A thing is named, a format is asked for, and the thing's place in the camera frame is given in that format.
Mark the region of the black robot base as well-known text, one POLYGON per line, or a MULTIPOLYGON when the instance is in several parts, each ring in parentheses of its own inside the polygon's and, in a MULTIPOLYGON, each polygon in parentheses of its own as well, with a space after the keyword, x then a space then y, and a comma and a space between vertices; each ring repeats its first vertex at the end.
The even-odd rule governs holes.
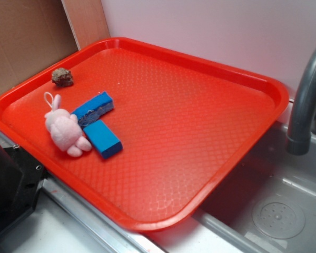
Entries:
POLYGON ((22 147, 0 145, 0 236, 34 212, 44 173, 22 147))

